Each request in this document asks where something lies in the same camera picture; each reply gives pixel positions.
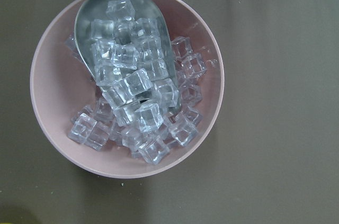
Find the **clear plastic ice cubes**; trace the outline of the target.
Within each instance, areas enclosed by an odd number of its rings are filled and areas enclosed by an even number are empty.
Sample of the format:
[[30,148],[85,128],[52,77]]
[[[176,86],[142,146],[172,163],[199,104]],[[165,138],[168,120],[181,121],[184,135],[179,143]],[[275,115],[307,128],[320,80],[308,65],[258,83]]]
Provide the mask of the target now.
[[100,96],[73,118],[68,138],[100,151],[109,141],[146,163],[177,160],[214,124],[220,67],[191,8],[161,0],[87,2],[76,23]]

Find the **pink plastic bowl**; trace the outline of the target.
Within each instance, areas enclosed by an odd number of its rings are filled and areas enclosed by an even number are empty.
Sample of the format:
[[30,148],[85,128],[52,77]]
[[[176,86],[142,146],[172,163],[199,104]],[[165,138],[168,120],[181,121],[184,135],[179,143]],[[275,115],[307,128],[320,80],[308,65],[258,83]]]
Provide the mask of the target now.
[[133,159],[125,147],[112,144],[102,151],[77,144],[67,137],[72,116],[95,101],[96,88],[87,68],[73,58],[64,45],[73,32],[76,14],[86,0],[67,5],[49,24],[33,56],[30,93],[37,121],[51,144],[77,166],[106,177],[140,178],[161,173],[188,158],[211,131],[221,108],[225,73],[217,41],[206,22],[182,0],[153,0],[161,10],[171,38],[191,39],[200,52],[207,72],[199,81],[202,100],[197,109],[203,116],[198,135],[186,147],[176,147],[159,164]]

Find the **metal ice scoop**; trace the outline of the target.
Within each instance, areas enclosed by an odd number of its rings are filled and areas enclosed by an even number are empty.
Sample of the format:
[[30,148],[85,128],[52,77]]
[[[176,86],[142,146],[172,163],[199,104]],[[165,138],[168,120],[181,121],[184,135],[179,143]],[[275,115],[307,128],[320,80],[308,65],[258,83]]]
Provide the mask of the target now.
[[113,110],[153,100],[180,109],[178,92],[157,90],[159,80],[177,85],[175,55],[165,19],[153,0],[86,0],[75,21],[77,50]]

